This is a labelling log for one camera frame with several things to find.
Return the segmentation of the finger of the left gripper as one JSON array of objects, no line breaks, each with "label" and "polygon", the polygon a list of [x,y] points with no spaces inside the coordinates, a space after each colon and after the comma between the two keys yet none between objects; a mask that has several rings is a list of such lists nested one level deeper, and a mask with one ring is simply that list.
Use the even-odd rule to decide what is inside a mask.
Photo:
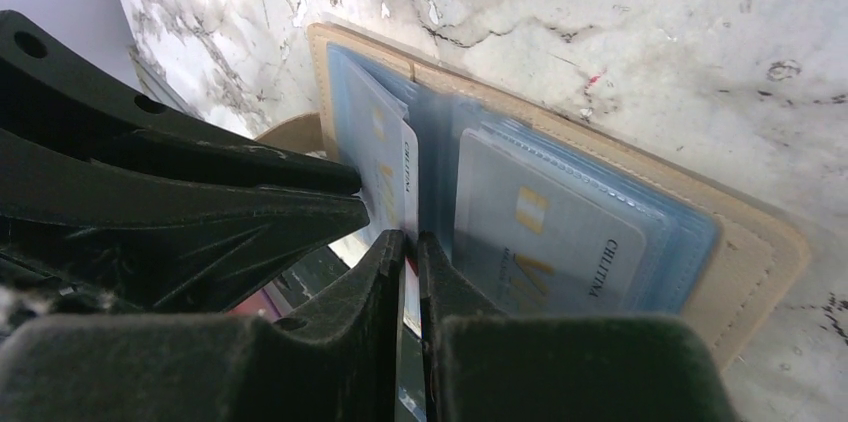
[{"label": "finger of the left gripper", "polygon": [[368,223],[347,167],[147,130],[83,157],[1,135],[1,274],[117,312],[223,312]]},{"label": "finger of the left gripper", "polygon": [[1,13],[1,127],[84,162],[172,180],[337,195],[361,188],[348,166],[273,148],[154,101],[13,10]]}]

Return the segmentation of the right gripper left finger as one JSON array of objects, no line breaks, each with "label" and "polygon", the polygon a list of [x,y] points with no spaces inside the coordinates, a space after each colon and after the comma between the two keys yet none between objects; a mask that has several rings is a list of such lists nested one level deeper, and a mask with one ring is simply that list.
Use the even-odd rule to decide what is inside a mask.
[{"label": "right gripper left finger", "polygon": [[5,421],[390,421],[405,238],[288,317],[61,315],[1,347]]}]

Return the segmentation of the silver card with stripe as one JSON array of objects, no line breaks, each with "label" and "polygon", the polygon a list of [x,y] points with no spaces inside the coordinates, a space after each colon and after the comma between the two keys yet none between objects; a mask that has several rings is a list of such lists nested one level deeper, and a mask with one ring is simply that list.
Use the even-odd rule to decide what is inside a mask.
[{"label": "silver card with stripe", "polygon": [[408,125],[417,86],[400,72],[332,44],[327,49],[332,121],[340,160],[360,176],[369,224],[357,236],[375,242],[389,229],[417,229],[418,140]]}]

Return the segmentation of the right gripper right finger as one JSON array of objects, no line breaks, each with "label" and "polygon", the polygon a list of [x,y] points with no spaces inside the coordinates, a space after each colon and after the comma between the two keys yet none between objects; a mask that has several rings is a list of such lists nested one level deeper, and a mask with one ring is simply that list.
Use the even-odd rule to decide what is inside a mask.
[{"label": "right gripper right finger", "polygon": [[431,421],[734,421],[700,337],[668,316],[509,316],[420,234]]}]

